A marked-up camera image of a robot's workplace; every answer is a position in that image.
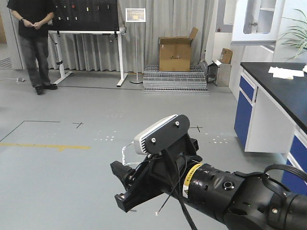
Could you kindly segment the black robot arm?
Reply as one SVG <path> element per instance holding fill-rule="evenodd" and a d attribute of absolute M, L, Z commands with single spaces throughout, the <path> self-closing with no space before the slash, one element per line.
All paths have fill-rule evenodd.
<path fill-rule="evenodd" d="M 125 212 L 161 194 L 176 199 L 190 227 L 187 208 L 224 224 L 230 230 L 304 230 L 307 197 L 290 191 L 266 172 L 225 172 L 202 163 L 198 143 L 187 133 L 157 137 L 136 167 L 115 161 L 112 173 L 125 193 L 115 196 Z"/>

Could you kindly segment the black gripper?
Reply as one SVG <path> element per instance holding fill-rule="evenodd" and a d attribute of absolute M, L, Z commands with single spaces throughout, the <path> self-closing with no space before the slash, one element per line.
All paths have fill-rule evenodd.
<path fill-rule="evenodd" d="M 167 149 L 157 154 L 147 154 L 135 169 L 119 161 L 112 162 L 112 173 L 122 184 L 129 184 L 129 190 L 124 194 L 115 195 L 117 206 L 127 213 L 163 193 L 182 196 L 189 170 L 201 165 L 198 149 L 197 140 L 187 133 Z"/>

